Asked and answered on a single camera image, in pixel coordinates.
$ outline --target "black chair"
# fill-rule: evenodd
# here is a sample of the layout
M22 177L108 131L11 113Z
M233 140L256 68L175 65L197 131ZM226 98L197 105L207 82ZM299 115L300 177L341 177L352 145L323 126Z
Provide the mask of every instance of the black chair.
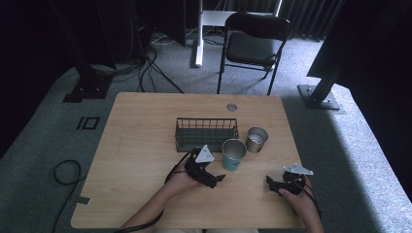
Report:
M218 94L221 93L224 66L265 71L267 77L273 67L267 95L275 81L282 49L292 33L291 23L284 18L247 13L234 13L225 22Z

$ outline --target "metal cup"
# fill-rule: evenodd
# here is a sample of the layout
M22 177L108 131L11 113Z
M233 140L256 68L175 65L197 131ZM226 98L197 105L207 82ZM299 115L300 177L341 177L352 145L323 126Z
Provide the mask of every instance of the metal cup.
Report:
M260 152L264 143L267 141L266 130L261 127L252 127L248 131L248 138L246 139L246 148L249 152Z
M238 139L228 139L222 145L223 167L227 171L235 171L246 155L245 144Z

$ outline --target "silver cup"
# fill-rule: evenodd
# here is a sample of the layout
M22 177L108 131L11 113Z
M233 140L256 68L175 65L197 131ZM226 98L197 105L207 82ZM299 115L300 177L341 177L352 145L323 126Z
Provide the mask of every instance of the silver cup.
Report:
M249 152L260 152L264 143L268 139L266 130L262 127L252 127L248 131L248 138L246 139L246 148Z

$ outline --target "wooden table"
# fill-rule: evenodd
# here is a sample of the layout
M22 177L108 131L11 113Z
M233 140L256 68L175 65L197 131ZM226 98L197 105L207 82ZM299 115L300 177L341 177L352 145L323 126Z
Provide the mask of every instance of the wooden table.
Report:
M237 111L226 106L235 104ZM118 228L163 185L182 158L176 152L177 117L237 118L239 139L261 126L269 139L260 153L248 152L236 171L222 166L222 154L207 171L226 174L215 188L199 186L175 197L159 228L304 227L292 206L268 190L265 176L281 181L283 166L300 163L282 101L275 96L120 93L110 113L77 204L75 228Z

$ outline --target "tripod base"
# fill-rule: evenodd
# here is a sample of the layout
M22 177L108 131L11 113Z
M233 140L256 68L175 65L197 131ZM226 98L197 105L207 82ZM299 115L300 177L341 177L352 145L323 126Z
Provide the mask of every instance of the tripod base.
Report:
M85 87L85 85L82 84L82 78L80 78L73 88L72 93L66 94L63 103L81 103L83 99L104 99L109 91L112 79L113 77L105 76L94 86Z
M313 102L311 95L313 90L316 88L315 85L300 84L297 86L300 96L305 102L306 108L308 109L321 109L321 110L340 110L341 106L336 102L332 92L330 92L325 100L322 102Z

